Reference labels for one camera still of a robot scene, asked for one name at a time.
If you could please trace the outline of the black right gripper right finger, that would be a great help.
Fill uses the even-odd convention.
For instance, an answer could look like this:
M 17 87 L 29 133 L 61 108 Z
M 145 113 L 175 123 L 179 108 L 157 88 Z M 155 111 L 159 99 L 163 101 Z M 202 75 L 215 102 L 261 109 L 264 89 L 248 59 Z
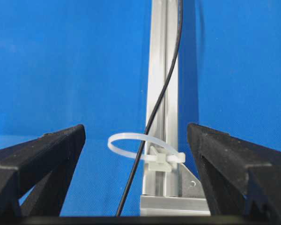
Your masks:
M 190 123 L 187 138 L 212 215 L 281 217 L 281 152 Z

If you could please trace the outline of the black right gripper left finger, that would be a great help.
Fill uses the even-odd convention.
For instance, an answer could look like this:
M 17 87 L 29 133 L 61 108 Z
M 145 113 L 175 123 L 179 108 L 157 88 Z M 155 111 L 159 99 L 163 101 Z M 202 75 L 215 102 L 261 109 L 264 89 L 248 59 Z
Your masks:
M 85 144 L 82 124 L 0 150 L 0 217 L 59 216 Z

